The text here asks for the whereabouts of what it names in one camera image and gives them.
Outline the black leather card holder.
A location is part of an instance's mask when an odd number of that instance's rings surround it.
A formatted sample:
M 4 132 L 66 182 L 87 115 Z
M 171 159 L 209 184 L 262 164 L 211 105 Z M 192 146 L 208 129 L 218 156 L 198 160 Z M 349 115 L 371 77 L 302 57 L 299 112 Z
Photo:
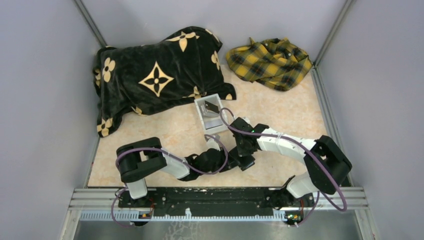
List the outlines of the black leather card holder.
M 228 165 L 230 169 L 238 167 L 241 171 L 245 171 L 255 164 L 255 160 L 252 155 L 240 156 L 236 147 L 228 153 Z

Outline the white plastic card tray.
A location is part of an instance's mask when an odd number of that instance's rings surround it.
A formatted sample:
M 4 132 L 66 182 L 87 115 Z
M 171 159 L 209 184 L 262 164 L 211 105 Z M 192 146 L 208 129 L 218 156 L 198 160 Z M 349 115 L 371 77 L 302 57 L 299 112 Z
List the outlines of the white plastic card tray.
M 194 100 L 202 129 L 206 135 L 216 135 L 228 130 L 220 117 L 223 108 L 220 96 L 216 94 L 207 95 Z

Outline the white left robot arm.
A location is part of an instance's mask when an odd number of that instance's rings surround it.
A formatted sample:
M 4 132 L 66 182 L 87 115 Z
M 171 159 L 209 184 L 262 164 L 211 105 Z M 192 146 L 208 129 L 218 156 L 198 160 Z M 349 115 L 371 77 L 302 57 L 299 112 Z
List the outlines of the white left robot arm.
M 149 203 L 146 177 L 162 171 L 179 181 L 194 181 L 203 175 L 215 175 L 231 169 L 230 153 L 218 135 L 205 135 L 208 150 L 179 157 L 166 150 L 158 137 L 151 137 L 119 147 L 115 166 L 120 180 L 138 207 Z

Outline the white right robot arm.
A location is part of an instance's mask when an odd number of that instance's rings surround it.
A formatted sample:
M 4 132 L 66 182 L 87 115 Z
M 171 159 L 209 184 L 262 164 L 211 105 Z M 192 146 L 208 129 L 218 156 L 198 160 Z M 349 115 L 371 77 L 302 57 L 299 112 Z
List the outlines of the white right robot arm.
M 287 206 L 295 206 L 301 197 L 314 192 L 333 195 L 352 170 L 352 164 L 327 136 L 309 139 L 276 131 L 265 124 L 251 126 L 241 117 L 228 127 L 236 140 L 238 154 L 251 156 L 257 151 L 274 152 L 299 161 L 306 172 L 290 178 L 284 184 L 281 199 Z

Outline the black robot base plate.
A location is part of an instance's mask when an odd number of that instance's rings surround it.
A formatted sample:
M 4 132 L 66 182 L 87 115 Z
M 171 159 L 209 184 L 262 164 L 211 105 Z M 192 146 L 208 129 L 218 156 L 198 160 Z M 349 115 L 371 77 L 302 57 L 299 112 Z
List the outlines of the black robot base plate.
M 311 193 L 292 197 L 282 187 L 156 187 L 147 196 L 132 199 L 128 191 L 118 198 L 120 208 L 148 208 L 155 217 L 270 217 L 282 208 L 312 207 Z

